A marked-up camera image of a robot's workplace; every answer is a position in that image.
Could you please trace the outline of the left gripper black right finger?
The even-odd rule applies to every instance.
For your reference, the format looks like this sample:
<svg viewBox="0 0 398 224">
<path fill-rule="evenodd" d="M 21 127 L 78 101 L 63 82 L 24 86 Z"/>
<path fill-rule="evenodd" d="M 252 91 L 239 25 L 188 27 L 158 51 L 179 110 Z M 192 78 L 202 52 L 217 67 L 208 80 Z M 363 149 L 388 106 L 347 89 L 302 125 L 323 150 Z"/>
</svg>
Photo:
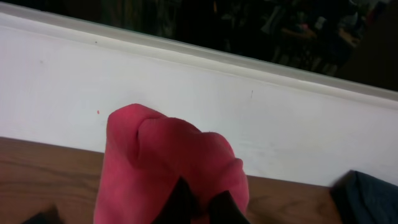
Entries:
<svg viewBox="0 0 398 224">
<path fill-rule="evenodd" d="M 208 214 L 210 224 L 249 224 L 229 191 L 224 191 L 210 200 Z"/>
</svg>

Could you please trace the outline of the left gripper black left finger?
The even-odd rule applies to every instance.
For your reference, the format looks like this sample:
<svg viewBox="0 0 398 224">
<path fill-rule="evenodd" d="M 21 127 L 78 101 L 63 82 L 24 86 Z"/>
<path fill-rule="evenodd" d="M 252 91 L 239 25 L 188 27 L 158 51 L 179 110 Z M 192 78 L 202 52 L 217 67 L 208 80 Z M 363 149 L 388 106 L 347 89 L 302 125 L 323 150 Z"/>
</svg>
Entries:
<svg viewBox="0 0 398 224">
<path fill-rule="evenodd" d="M 198 212 L 198 202 L 188 183 L 179 178 L 152 224 L 191 224 Z"/>
</svg>

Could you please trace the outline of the red orange t-shirt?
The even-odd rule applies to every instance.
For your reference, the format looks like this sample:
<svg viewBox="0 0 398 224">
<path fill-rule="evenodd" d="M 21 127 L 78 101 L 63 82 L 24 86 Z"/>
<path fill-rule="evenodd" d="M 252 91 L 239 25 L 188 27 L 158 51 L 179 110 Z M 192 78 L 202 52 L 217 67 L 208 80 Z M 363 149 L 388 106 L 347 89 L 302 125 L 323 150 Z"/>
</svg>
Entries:
<svg viewBox="0 0 398 224">
<path fill-rule="evenodd" d="M 198 202 L 191 223 L 210 223 L 209 202 L 224 191 L 245 216 L 248 180 L 222 135 L 140 104 L 114 111 L 106 127 L 95 223 L 152 223 L 179 178 Z"/>
</svg>

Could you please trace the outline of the black t-shirt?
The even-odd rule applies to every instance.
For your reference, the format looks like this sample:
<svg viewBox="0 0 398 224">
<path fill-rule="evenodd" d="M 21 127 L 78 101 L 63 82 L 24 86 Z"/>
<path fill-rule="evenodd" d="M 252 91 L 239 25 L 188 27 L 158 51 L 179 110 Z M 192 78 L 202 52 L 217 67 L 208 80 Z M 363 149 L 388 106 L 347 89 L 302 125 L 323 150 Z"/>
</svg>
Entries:
<svg viewBox="0 0 398 224">
<path fill-rule="evenodd" d="M 21 224 L 64 224 L 56 205 L 51 205 L 46 209 L 36 213 L 24 220 Z"/>
</svg>

